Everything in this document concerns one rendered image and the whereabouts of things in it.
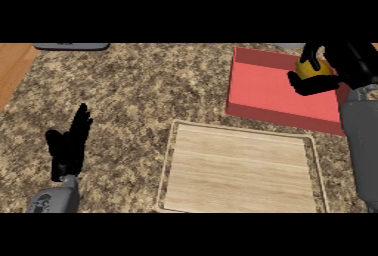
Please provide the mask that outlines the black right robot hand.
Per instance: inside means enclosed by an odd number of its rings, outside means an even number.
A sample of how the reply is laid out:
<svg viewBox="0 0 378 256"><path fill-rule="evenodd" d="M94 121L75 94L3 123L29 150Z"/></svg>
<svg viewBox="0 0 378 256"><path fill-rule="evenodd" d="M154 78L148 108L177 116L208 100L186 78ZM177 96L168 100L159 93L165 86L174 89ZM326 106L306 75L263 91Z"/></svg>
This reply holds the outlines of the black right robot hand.
<svg viewBox="0 0 378 256"><path fill-rule="evenodd" d="M368 42L306 43L298 61L310 61L314 70L320 69L316 53L325 47L325 59L337 74L301 79L295 71L286 73L289 84L301 96L314 95L340 88L345 83L351 89L378 84L378 50Z"/></svg>

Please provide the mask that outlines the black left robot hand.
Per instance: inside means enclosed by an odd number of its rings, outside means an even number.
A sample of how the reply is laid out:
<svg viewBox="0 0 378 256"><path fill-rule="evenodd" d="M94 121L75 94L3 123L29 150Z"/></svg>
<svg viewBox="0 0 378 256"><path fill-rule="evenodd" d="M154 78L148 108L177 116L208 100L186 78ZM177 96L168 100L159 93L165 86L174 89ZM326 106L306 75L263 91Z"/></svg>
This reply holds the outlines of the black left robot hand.
<svg viewBox="0 0 378 256"><path fill-rule="evenodd" d="M87 105L77 110L71 128L65 133L58 130L46 132L46 142L52 155L52 181L60 182L60 177L78 175L83 168L86 141L93 119Z"/></svg>

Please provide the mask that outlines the yellow lemon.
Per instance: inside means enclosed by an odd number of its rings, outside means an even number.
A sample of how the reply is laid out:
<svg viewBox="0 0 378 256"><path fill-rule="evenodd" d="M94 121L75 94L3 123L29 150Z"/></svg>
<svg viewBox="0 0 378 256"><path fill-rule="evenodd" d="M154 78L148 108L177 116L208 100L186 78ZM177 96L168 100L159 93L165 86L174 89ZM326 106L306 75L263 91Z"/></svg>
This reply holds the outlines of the yellow lemon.
<svg viewBox="0 0 378 256"><path fill-rule="evenodd" d="M295 73L300 76L301 79L309 79L310 77L319 76L319 75L332 75L334 70L328 64L328 62L322 59L317 60L317 63L320 65L320 69L314 70L310 64L310 61L306 61L301 63L300 61L295 62Z"/></svg>

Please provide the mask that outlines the red open box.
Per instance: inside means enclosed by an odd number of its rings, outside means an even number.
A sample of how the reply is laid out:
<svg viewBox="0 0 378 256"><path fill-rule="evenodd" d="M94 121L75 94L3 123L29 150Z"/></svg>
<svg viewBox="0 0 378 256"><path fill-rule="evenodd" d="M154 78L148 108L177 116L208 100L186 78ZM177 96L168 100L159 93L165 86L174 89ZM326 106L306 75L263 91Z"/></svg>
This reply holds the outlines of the red open box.
<svg viewBox="0 0 378 256"><path fill-rule="evenodd" d="M338 108L348 86L341 83L334 91L298 95L286 77L295 60L294 55L233 48L226 113L343 136Z"/></svg>

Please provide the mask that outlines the pale wooden tray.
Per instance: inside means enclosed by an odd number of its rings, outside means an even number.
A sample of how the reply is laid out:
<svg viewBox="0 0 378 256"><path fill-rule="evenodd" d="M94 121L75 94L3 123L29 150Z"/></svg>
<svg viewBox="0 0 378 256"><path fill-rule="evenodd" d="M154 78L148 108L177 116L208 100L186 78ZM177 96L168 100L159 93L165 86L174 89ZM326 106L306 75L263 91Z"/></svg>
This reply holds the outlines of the pale wooden tray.
<svg viewBox="0 0 378 256"><path fill-rule="evenodd" d="M176 120L156 210L326 213L313 137Z"/></svg>

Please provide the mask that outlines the pale grey flat object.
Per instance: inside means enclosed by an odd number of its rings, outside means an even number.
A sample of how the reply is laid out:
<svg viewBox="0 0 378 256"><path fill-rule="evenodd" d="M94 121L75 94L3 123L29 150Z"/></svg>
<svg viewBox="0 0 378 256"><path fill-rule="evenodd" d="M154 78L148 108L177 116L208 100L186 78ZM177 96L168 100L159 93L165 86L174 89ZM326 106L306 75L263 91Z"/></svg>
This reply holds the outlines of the pale grey flat object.
<svg viewBox="0 0 378 256"><path fill-rule="evenodd" d="M273 45L286 49L298 49L304 47L306 43L273 43Z"/></svg>

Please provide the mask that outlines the grey flat appliance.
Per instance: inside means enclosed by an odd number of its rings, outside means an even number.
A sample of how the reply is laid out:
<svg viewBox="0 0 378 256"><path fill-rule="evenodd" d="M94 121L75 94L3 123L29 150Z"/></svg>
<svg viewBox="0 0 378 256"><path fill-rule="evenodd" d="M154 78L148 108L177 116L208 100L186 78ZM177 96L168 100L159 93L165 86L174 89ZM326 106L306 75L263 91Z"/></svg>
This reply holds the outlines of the grey flat appliance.
<svg viewBox="0 0 378 256"><path fill-rule="evenodd" d="M32 43L38 50L47 51L102 51L111 43Z"/></svg>

